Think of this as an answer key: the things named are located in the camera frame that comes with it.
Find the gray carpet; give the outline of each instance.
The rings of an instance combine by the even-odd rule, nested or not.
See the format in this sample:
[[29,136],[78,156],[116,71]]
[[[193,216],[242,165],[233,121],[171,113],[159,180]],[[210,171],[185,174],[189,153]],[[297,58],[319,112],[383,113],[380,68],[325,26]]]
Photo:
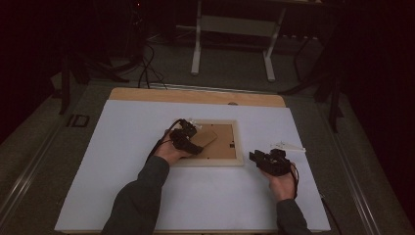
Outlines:
[[[282,55],[276,50],[272,57],[274,69],[279,75],[274,83],[266,80],[260,52],[204,48],[200,74],[192,76],[191,47],[153,45],[156,55],[152,66],[156,71],[162,72],[167,84],[275,93],[298,84],[292,56],[300,44],[292,40],[278,43],[276,47],[282,48]],[[318,47],[307,50],[309,51],[304,51],[299,60],[299,63],[306,63],[300,66],[302,74],[311,68]],[[73,114],[90,116],[90,123],[85,128],[62,127],[46,152],[46,159],[37,176],[8,223],[5,234],[59,234],[53,228],[105,101],[113,87],[137,85],[140,72],[141,68],[126,74],[124,77],[135,80],[128,84],[114,84],[100,80],[99,76],[94,77],[72,111]],[[287,107],[292,110],[302,144],[307,149],[306,155],[317,187],[325,196],[343,234],[366,234],[366,230],[347,185],[341,154],[346,155],[352,165],[381,233],[415,234],[346,97],[342,97],[340,104],[345,116],[338,119],[340,133],[334,135],[327,124],[329,105],[316,104],[311,97],[313,91],[314,88],[310,88],[284,98]],[[0,146],[1,200],[6,197],[5,192],[11,189],[19,171],[27,164],[47,130],[54,126],[54,121],[58,121],[58,112],[59,103],[47,100],[38,112]],[[339,234],[332,217],[329,216],[329,219],[332,230],[321,234]]]

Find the white table leg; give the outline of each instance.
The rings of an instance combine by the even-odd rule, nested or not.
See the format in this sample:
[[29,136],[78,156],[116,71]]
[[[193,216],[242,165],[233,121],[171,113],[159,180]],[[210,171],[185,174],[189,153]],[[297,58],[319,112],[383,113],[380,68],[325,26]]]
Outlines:
[[268,81],[270,82],[275,81],[275,74],[274,68],[272,68],[271,55],[272,51],[274,50],[275,42],[277,41],[278,33],[280,31],[281,23],[283,22],[286,10],[286,8],[283,8],[281,10],[280,18],[278,19],[278,23],[275,24],[274,32],[272,33],[269,47],[267,50],[263,52],[263,61],[265,63],[266,76],[268,77]]
[[199,74],[199,64],[201,63],[201,17],[202,17],[202,0],[198,1],[198,15],[196,18],[196,45],[193,53],[192,75]]

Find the person's right hand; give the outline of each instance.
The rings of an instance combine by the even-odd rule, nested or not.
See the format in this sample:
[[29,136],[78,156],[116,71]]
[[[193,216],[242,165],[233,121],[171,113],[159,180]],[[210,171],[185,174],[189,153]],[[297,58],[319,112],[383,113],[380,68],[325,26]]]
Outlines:
[[269,188],[275,196],[277,202],[293,199],[296,195],[296,179],[290,173],[281,176],[274,176],[261,170],[261,173],[269,179]]

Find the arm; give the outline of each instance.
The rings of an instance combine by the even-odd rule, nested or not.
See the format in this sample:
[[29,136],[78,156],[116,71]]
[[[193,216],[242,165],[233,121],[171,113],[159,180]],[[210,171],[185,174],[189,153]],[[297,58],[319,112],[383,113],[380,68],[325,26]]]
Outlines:
[[262,171],[269,179],[271,189],[277,201],[277,224],[285,234],[311,234],[307,228],[302,212],[294,197],[296,195],[295,180],[290,173],[273,176]]
[[153,234],[159,217],[161,188],[169,168],[182,157],[190,156],[174,148],[168,135],[138,174],[117,194],[110,218],[101,234]]

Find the white board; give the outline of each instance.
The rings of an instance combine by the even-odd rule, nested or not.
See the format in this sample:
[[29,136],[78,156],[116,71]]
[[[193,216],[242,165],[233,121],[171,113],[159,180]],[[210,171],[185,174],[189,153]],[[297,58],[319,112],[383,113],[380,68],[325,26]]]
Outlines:
[[[173,167],[156,230],[275,230],[275,201],[249,152],[281,141],[302,146],[288,108],[108,101],[55,229],[101,230],[118,191],[135,180],[163,132],[178,118],[235,119],[243,167]],[[304,153],[288,152],[300,172],[297,202],[311,230],[330,230]]]

